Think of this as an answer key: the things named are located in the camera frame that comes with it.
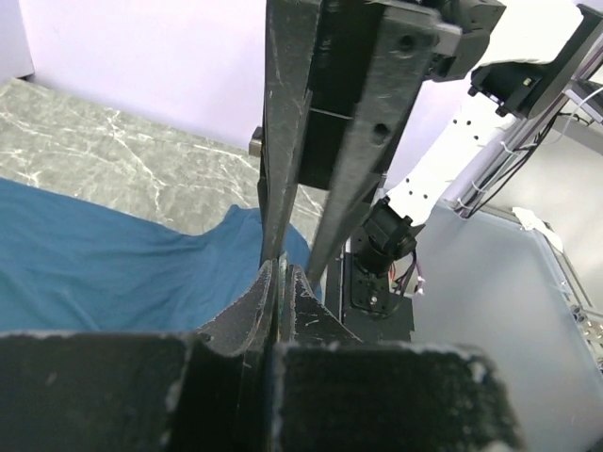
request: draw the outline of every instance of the marble surface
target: marble surface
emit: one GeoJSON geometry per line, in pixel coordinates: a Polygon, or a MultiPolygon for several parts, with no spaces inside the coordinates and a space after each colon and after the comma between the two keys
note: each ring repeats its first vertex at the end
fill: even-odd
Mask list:
{"type": "MultiPolygon", "coordinates": [[[[258,205],[259,161],[245,151],[24,81],[0,87],[0,134],[0,177],[184,234],[258,205]]],[[[308,242],[323,201],[300,187],[291,222],[308,242]]]]}

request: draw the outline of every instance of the cable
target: cable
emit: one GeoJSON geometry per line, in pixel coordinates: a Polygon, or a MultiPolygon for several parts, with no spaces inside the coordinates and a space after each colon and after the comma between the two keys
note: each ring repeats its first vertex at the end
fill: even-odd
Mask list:
{"type": "Polygon", "coordinates": [[[396,279],[396,264],[392,262],[392,265],[389,266],[389,271],[387,272],[387,278],[388,278],[388,283],[389,283],[389,287],[391,288],[392,284],[394,283],[394,280],[396,279]]]}
{"type": "MultiPolygon", "coordinates": [[[[519,148],[514,150],[515,153],[517,152],[521,152],[521,151],[528,151],[528,153],[526,153],[523,158],[515,163],[515,165],[511,166],[509,169],[507,169],[498,179],[497,182],[502,180],[502,178],[510,175],[512,172],[513,174],[511,174],[511,176],[509,177],[509,179],[507,179],[505,182],[503,182],[502,186],[500,186],[497,191],[490,196],[486,202],[482,202],[479,206],[474,207],[473,209],[471,209],[471,211],[469,212],[469,215],[467,216],[467,218],[471,218],[475,215],[476,212],[478,212],[485,204],[487,204],[489,201],[491,201],[499,192],[500,190],[509,183],[509,180],[511,179],[511,177],[515,176],[517,174],[517,172],[528,162],[528,160],[533,156],[534,152],[536,152],[536,149],[539,148],[540,146],[548,146],[550,144],[555,144],[557,143],[559,140],[561,140],[565,134],[567,133],[567,129],[569,128],[569,124],[572,122],[573,119],[576,119],[577,121],[584,121],[586,123],[587,126],[590,126],[593,124],[593,122],[595,122],[594,120],[588,122],[585,119],[583,119],[580,115],[578,115],[578,111],[582,109],[582,107],[591,99],[593,99],[597,94],[599,94],[600,92],[603,91],[603,87],[595,90],[594,92],[592,92],[591,94],[589,94],[586,98],[584,98],[582,100],[582,102],[580,102],[578,104],[578,106],[574,109],[574,111],[572,113],[557,113],[557,115],[555,115],[551,121],[548,122],[548,124],[545,126],[545,128],[543,129],[543,131],[541,131],[539,134],[536,135],[536,139],[534,140],[534,142],[528,146],[525,146],[523,148],[519,148]],[[548,135],[548,133],[551,131],[551,129],[553,128],[553,125],[555,123],[555,120],[560,117],[560,116],[567,116],[567,122],[565,123],[565,126],[562,129],[561,134],[555,138],[553,141],[549,142],[549,143],[544,143],[544,139],[546,138],[546,136],[548,135]]],[[[480,191],[483,190],[484,187],[486,187],[490,181],[492,181],[494,178],[496,178],[498,176],[498,173],[502,170],[502,168],[504,167],[504,163],[501,163],[500,165],[498,165],[498,167],[492,171],[492,173],[483,181],[480,190],[476,190],[476,192],[471,196],[471,198],[466,202],[466,204],[470,204],[472,203],[474,200],[476,200],[479,195],[480,195],[480,191]]]]}
{"type": "MultiPolygon", "coordinates": [[[[560,113],[558,116],[572,116],[572,114],[571,113],[560,113]]],[[[586,127],[590,127],[591,125],[593,125],[595,123],[595,120],[586,121],[580,115],[574,115],[573,118],[577,122],[584,122],[584,125],[586,125],[586,127]]]]}
{"type": "Polygon", "coordinates": [[[548,146],[550,144],[555,144],[560,139],[562,139],[563,137],[565,137],[565,134],[567,133],[567,129],[569,129],[569,124],[572,123],[572,118],[574,117],[574,115],[576,115],[580,111],[580,109],[584,106],[584,104],[586,104],[588,101],[590,101],[591,99],[593,99],[600,92],[603,92],[603,87],[595,90],[594,92],[591,92],[588,96],[586,96],[584,99],[582,99],[582,102],[580,102],[578,104],[578,106],[574,109],[574,111],[572,111],[571,116],[569,118],[567,118],[567,122],[565,123],[565,126],[563,127],[563,130],[560,133],[560,135],[557,138],[555,138],[553,141],[551,141],[550,143],[545,143],[544,145],[548,146]]]}
{"type": "Polygon", "coordinates": [[[411,262],[411,264],[408,266],[408,268],[406,268],[406,271],[404,272],[404,274],[396,279],[396,283],[398,285],[396,286],[396,290],[394,290],[395,294],[399,294],[399,292],[402,290],[402,287],[406,287],[408,285],[408,282],[410,281],[411,276],[413,276],[413,270],[415,269],[415,267],[416,267],[416,250],[413,250],[413,262],[411,262]]]}
{"type": "Polygon", "coordinates": [[[423,269],[421,264],[418,262],[418,257],[416,257],[416,251],[413,251],[416,258],[416,288],[415,293],[419,295],[425,295],[425,278],[423,277],[423,269]]]}
{"type": "Polygon", "coordinates": [[[509,169],[507,169],[497,180],[497,182],[499,182],[503,178],[506,177],[506,179],[502,182],[502,184],[485,201],[482,201],[480,204],[473,207],[473,209],[471,209],[471,211],[467,215],[467,219],[472,218],[476,213],[478,213],[483,208],[484,205],[486,205],[498,193],[500,193],[500,191],[505,187],[505,185],[507,185],[509,183],[509,181],[511,181],[511,179],[513,179],[513,177],[519,172],[519,170],[521,170],[524,167],[524,165],[526,165],[526,163],[528,163],[528,161],[531,159],[531,157],[536,153],[536,150],[538,150],[538,148],[543,145],[546,137],[552,130],[556,119],[557,119],[557,115],[555,115],[554,117],[552,117],[550,119],[550,121],[546,124],[544,129],[536,135],[536,139],[534,140],[534,143],[525,148],[525,150],[527,150],[528,152],[525,153],[519,159],[519,161],[515,162],[509,169]]]}

